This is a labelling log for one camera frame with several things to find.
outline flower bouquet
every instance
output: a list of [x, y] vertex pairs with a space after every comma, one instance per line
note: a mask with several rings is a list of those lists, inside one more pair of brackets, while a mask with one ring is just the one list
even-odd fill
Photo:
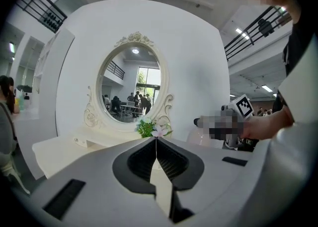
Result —
[[172, 133], [169, 123], [163, 126], [157, 124], [155, 120], [143, 117], [137, 123], [136, 132], [138, 132], [142, 138], [146, 137], [163, 137]]

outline white chair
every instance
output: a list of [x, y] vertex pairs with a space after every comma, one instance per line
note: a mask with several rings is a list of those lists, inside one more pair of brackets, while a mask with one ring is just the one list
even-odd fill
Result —
[[1, 166], [1, 172], [3, 173], [3, 175], [4, 175], [5, 177], [8, 177], [9, 175], [12, 175], [13, 177], [15, 177], [15, 179], [18, 181], [18, 183], [20, 184], [20, 186], [22, 187], [22, 189], [23, 189], [27, 194], [30, 195], [30, 191], [28, 191], [28, 190], [24, 187], [24, 185], [23, 185], [23, 183], [22, 183], [22, 181], [21, 181], [21, 179], [20, 179], [20, 173], [16, 171], [16, 167], [15, 167], [15, 164], [14, 164], [14, 161], [13, 161], [13, 158], [12, 158], [11, 154], [10, 154], [10, 156], [9, 156], [9, 161], [7, 162], [7, 164], [5, 164], [4, 166]]

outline ceiling light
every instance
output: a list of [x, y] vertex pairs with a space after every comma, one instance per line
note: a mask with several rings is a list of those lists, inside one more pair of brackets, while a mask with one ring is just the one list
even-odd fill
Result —
[[10, 50], [12, 53], [14, 53], [14, 44], [12, 42], [9, 42]]
[[264, 88], [265, 90], [267, 90], [268, 92], [273, 92], [273, 90], [271, 90], [268, 86], [263, 85], [262, 88]]

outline balcony railing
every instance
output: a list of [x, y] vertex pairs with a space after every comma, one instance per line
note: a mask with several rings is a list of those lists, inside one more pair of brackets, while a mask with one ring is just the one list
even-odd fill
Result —
[[67, 18], [51, 0], [17, 0], [16, 4], [54, 33]]
[[235, 37], [227, 46], [225, 53], [227, 60], [254, 45], [256, 41], [275, 31], [275, 28], [285, 25], [291, 20], [287, 11], [280, 8], [269, 7], [256, 20], [254, 20], [246, 29]]
[[122, 69], [120, 69], [120, 67], [116, 65], [113, 61], [110, 62], [106, 69], [110, 71], [112, 74], [115, 74], [117, 77], [124, 79], [125, 72]]

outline mirror glass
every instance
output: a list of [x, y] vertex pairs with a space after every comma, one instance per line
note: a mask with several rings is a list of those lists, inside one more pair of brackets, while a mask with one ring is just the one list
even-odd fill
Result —
[[102, 106], [120, 122], [136, 122], [156, 104], [160, 83], [155, 54], [143, 46], [129, 46], [103, 69], [99, 90]]

